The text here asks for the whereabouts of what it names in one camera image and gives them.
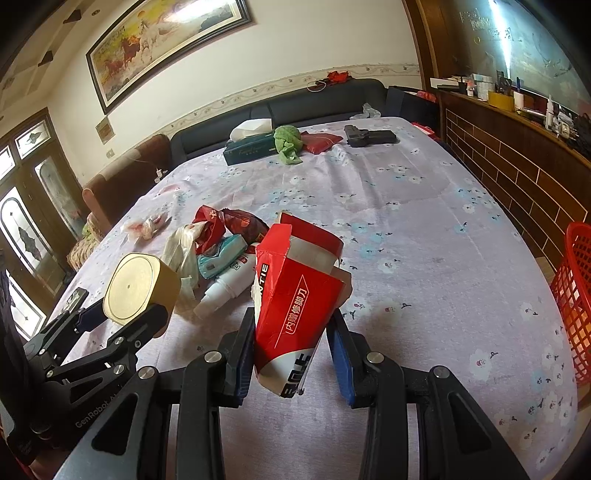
white wall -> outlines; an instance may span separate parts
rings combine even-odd
[[[198,48],[127,97],[110,113],[115,137],[103,145],[95,126],[104,114],[86,52],[133,1],[121,3],[80,45],[48,101],[82,185],[111,161],[107,150],[116,158],[167,123],[231,93],[331,67],[417,63],[401,0],[248,0],[254,23]]]

white tissue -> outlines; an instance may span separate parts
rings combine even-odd
[[[273,131],[270,118],[255,118],[246,120],[238,125],[230,134],[230,140],[237,142],[253,135],[267,134]]]

brown cushion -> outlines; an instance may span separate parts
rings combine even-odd
[[[155,135],[107,165],[91,179],[82,198],[107,234],[153,186],[156,170],[170,169],[170,141]]]

black metal arm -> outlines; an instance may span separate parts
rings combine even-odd
[[[2,290],[6,296],[8,289]],[[102,303],[62,313],[23,347],[14,336],[9,301],[0,301],[0,416],[8,446],[26,465],[43,447],[75,447],[135,373],[136,352],[168,318],[163,306],[152,305],[106,348],[62,365],[81,335],[106,320]]]
[[[342,395],[369,407],[361,480],[408,476],[407,403],[417,405],[421,480],[527,480],[496,427],[443,366],[400,367],[350,332],[336,310],[326,328]]]
[[[253,366],[254,309],[216,351],[186,368],[143,367],[93,423],[56,480],[162,480],[170,412],[179,404],[177,480],[223,480],[219,407],[238,408]]]

teal tissue package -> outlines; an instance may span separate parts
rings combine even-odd
[[[227,236],[197,257],[199,273],[203,278],[217,277],[248,247],[242,235]]]
[[[246,163],[270,155],[277,155],[273,132],[253,135],[237,142],[230,140],[223,151],[223,156],[228,165]]]

